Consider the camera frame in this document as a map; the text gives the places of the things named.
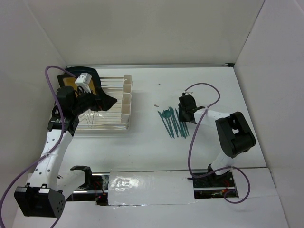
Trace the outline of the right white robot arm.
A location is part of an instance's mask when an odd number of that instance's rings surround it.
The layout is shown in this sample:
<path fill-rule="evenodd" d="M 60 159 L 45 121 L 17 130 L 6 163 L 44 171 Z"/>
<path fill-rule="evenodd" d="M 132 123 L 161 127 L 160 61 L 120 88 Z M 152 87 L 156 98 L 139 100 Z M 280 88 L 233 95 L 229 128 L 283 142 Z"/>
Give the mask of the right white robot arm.
<path fill-rule="evenodd" d="M 218 186 L 233 167 L 235 158 L 255 146 L 256 139 L 252 130 L 241 112 L 221 113 L 211 110 L 208 106 L 197 106 L 194 97 L 190 94 L 183 93 L 179 97 L 178 107 L 178 119 L 182 123 L 196 125 L 188 154 L 188 168 L 192 180 L 201 180 L 212 186 Z M 191 170 L 191 154 L 196 134 L 199 127 L 203 126 L 217 131 L 221 151 L 208 166 L 207 172 L 198 175 Z"/>

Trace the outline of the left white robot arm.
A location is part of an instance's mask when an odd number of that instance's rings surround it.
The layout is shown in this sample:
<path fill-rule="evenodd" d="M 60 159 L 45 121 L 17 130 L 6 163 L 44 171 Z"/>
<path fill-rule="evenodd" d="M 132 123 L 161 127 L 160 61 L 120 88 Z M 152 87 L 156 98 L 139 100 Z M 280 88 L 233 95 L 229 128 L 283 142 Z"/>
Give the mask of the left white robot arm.
<path fill-rule="evenodd" d="M 108 111 L 116 103 L 117 99 L 101 87 L 91 93 L 76 91 L 72 86 L 57 90 L 41 159 L 26 185 L 14 192 L 24 216 L 59 218 L 73 191 L 93 186 L 94 178 L 88 166 L 75 165 L 66 174 L 59 174 L 59 170 L 79 124 L 78 117 L 87 110 Z"/>

